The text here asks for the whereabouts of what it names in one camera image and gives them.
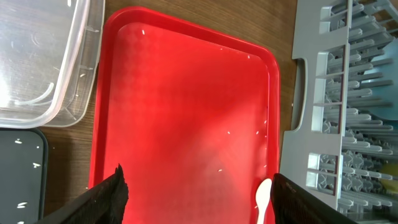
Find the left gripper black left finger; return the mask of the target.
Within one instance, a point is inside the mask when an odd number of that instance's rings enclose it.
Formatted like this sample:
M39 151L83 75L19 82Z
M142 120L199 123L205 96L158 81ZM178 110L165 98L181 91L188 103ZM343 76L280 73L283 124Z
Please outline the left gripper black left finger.
M118 166L113 175L37 224L122 224L127 201L128 186Z

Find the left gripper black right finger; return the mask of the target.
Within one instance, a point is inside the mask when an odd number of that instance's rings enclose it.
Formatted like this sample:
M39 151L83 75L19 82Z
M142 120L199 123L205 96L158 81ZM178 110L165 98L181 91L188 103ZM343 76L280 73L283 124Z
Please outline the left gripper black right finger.
M282 174L274 174L271 202L275 224L356 224Z

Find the white plastic spoon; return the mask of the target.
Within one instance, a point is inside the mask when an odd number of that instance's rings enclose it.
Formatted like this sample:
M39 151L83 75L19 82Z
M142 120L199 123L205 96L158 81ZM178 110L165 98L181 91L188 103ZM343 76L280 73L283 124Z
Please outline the white plastic spoon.
M266 210L271 196L272 180L263 180L256 190L256 205L259 210L257 216L257 224L263 224L265 220Z

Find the light blue plate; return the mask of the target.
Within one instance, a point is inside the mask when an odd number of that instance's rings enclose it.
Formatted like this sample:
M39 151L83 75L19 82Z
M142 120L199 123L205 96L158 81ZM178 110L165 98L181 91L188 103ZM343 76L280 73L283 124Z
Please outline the light blue plate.
M381 73L381 78L366 80L372 84L371 107L361 108L361 111L370 113L383 120L397 121L397 39L382 48L383 54L371 60L373 69L365 75Z

